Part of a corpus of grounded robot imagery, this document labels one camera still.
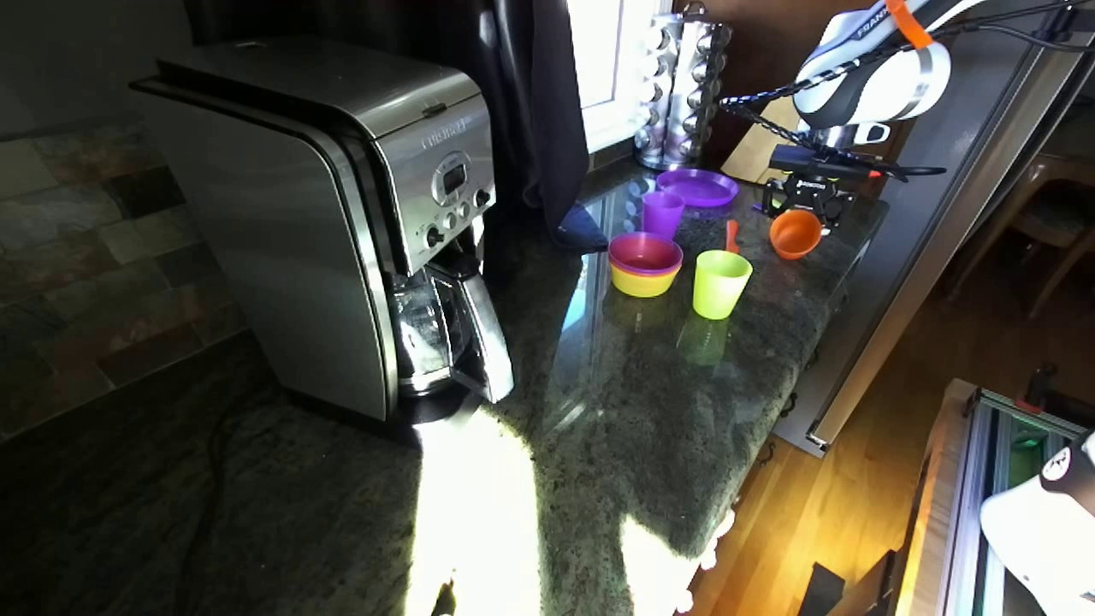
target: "tile backsplash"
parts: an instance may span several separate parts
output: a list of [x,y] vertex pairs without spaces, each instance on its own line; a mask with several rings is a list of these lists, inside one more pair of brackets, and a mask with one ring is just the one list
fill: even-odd
[[0,440],[240,333],[137,123],[0,140]]

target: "lime green cup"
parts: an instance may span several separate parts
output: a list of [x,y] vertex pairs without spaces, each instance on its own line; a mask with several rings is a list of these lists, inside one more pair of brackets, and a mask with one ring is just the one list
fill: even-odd
[[710,321],[725,321],[741,304],[747,283],[754,276],[754,262],[728,250],[704,250],[694,259],[694,288],[693,308]]

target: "dark countertop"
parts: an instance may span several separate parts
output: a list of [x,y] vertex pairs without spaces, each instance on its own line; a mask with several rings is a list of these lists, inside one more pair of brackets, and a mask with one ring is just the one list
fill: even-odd
[[[639,190],[584,205],[631,230]],[[3,613],[401,613],[451,569],[462,609],[487,580],[544,613],[647,609],[642,569],[694,572],[876,220],[857,210],[779,262],[750,198],[731,321],[693,313],[693,259],[669,296],[631,300],[603,252],[507,230],[491,283],[516,389],[427,423],[420,450],[300,409],[249,337],[3,445]],[[721,216],[682,244],[719,247]]]

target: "orange cup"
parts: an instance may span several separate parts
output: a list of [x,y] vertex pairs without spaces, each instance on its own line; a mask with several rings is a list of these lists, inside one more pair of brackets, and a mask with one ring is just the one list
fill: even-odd
[[802,259],[815,252],[815,247],[822,244],[822,231],[826,227],[815,213],[788,210],[770,222],[766,240],[775,244],[779,259]]

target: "purple bowl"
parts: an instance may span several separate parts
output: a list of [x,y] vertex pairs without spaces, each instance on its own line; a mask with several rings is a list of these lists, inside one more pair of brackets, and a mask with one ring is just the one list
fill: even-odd
[[665,273],[686,262],[686,250],[654,231],[622,231],[608,244],[608,262],[631,273]]
[[704,169],[665,172],[656,189],[677,194],[689,210],[728,210],[741,194],[741,181]]

